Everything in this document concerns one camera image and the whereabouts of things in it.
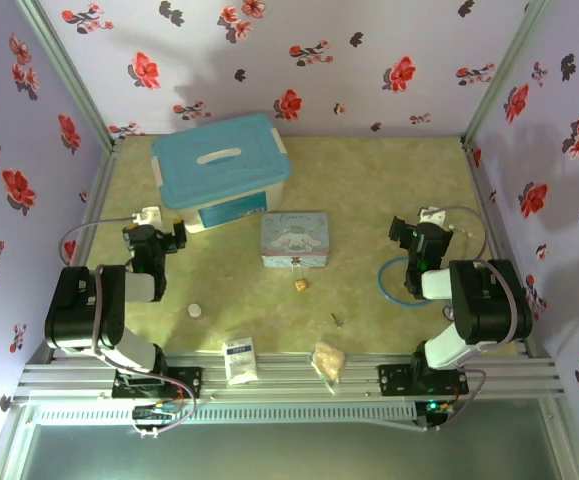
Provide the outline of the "cartoon dog tin box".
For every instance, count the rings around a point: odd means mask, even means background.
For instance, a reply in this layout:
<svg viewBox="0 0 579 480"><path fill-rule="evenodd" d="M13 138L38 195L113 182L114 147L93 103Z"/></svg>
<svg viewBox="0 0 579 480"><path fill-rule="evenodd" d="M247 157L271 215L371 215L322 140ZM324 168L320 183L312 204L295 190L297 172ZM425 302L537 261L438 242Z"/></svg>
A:
<svg viewBox="0 0 579 480"><path fill-rule="evenodd" d="M261 220L261 258L268 268L323 268L330 253L324 212L272 212Z"/></svg>

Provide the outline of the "blue stethoscope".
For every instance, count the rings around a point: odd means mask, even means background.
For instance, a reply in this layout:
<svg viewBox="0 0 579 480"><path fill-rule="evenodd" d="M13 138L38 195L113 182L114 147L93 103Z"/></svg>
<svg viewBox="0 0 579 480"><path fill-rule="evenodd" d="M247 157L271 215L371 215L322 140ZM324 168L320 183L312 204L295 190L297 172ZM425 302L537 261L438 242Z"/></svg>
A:
<svg viewBox="0 0 579 480"><path fill-rule="evenodd" d="M464 240L464 245L463 245L463 251L462 251L462 255L461 255L461 260L465 260L467 257L467 253L469 250L469 244L472 242L472 238L474 237L474 233L470 232L470 231L466 231L462 228L458 228L453 224L450 224L448 226L447 229L445 230L450 230L453 232L453 236L455 233L458 233L459 235L463 236L465 238ZM429 306L431 303L433 303L434 301L439 301L439 300L443 300L445 302L445 306L443 307L442 310L442 315L449 321L449 322L453 322L454 321L454 309L453 309L453 305L452 305L452 301L451 301L451 294L448 294L447 297L444 296L445 292L441 289L444 286L448 285L448 280L442 280L440 279L440 290L434 290L432 291L432 297L429 298L428 296L425 296L423 293L423 299L422 300L417 300L413 297L412 294L410 294L408 292L408 290L406 289L406 287L404 286L404 281L405 281L405 273L406 273L406 268L407 268L407 263L408 263L408 253L405 249L403 249L402 247L399 246L400 249L404 250L406 255L405 256L401 256L401 257L396 257L396 258L392 258L388 261L386 261L379 269L377 272L377 287L379 292L381 293L381 295L388 300L390 303L400 306L400 307L404 307L404 308L409 308L409 309L417 309L417 308L423 308L426 306ZM411 300L403 300L398 298L397 296L393 295L388 286L385 284L385 274L388 271L389 268L398 265L398 264L402 264L405 267L404 270L404 280L403 280L403 288L407 291L407 293L410 295ZM431 270L428 271L426 273L424 273L422 275L422 290L423 290L423 276L429 272L432 271L437 271L437 270Z"/></svg>

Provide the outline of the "blue lidded plastic storage box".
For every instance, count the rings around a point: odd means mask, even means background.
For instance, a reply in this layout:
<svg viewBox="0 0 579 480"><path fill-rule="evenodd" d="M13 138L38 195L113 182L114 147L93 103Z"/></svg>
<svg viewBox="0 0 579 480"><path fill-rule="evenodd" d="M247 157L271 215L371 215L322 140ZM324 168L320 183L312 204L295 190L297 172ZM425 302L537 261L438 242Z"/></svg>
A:
<svg viewBox="0 0 579 480"><path fill-rule="evenodd" d="M260 113L160 137L151 164L163 205L190 233L277 209L292 173L278 130Z"/></svg>

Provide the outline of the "white paper packet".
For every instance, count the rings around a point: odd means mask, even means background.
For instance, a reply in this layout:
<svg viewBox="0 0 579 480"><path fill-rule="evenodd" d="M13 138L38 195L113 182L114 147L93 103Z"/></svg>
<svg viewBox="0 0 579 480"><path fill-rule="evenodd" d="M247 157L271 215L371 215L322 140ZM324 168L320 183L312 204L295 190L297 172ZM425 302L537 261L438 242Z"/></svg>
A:
<svg viewBox="0 0 579 480"><path fill-rule="evenodd" d="M223 357L228 386L243 385L258 380L256 355L251 337L224 342Z"/></svg>

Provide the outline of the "clear bag of beige cotton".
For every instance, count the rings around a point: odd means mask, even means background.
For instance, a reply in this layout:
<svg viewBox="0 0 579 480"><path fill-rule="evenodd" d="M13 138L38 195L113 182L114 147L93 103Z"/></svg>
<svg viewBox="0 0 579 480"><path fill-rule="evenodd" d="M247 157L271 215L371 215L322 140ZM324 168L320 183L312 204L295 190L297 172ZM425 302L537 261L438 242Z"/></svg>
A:
<svg viewBox="0 0 579 480"><path fill-rule="evenodd" d="M310 355L310 363L328 391L335 395L346 364L345 353L325 341L319 341Z"/></svg>

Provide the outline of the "small circuit board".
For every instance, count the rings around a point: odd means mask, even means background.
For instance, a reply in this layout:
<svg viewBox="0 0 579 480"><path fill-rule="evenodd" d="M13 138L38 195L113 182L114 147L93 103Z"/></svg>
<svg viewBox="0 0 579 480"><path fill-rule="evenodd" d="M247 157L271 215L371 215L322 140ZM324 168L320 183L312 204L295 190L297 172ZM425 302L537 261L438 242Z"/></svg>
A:
<svg viewBox="0 0 579 480"><path fill-rule="evenodd" d="M427 400L416 403L419 415L449 415L453 412L453 401Z"/></svg>

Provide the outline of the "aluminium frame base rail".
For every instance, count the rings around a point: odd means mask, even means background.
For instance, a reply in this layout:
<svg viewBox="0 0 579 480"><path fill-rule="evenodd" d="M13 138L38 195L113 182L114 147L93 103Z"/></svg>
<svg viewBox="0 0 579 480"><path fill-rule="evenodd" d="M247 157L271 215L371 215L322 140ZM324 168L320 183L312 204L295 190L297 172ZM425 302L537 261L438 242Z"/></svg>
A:
<svg viewBox="0 0 579 480"><path fill-rule="evenodd" d="M263 353L256 358L258 379L227 385L221 353L192 352L172 356L172 367L203 369L200 400L209 403L377 402L383 397L378 367L405 364L407 355L349 354L332 394L311 366L306 353ZM477 369L486 372L479 400L562 398L564 387L555 363L527 355L484 355L467 364L468 386L478 384ZM56 354L46 364L28 364L14 391L15 400L84 401L111 398L114 373L85 356Z"/></svg>

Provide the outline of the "aluminium frame corner post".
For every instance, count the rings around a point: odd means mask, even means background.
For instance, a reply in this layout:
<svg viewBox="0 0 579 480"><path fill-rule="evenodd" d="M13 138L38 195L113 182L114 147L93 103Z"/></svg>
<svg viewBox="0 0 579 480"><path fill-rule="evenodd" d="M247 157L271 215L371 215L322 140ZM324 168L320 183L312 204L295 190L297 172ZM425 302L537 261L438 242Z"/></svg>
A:
<svg viewBox="0 0 579 480"><path fill-rule="evenodd" d="M480 101L466 131L461 136L461 144L466 148L475 139L498 96L503 91L505 82L513 73L524 51L532 41L539 24L554 0L530 0L527 3L522 21L509 44L496 73L493 76L482 100Z"/></svg>
<svg viewBox="0 0 579 480"><path fill-rule="evenodd" d="M114 140L40 0L14 0L14 2L34 30L51 63L87 120L89 127L96 134L99 143L107 152L111 152Z"/></svg>

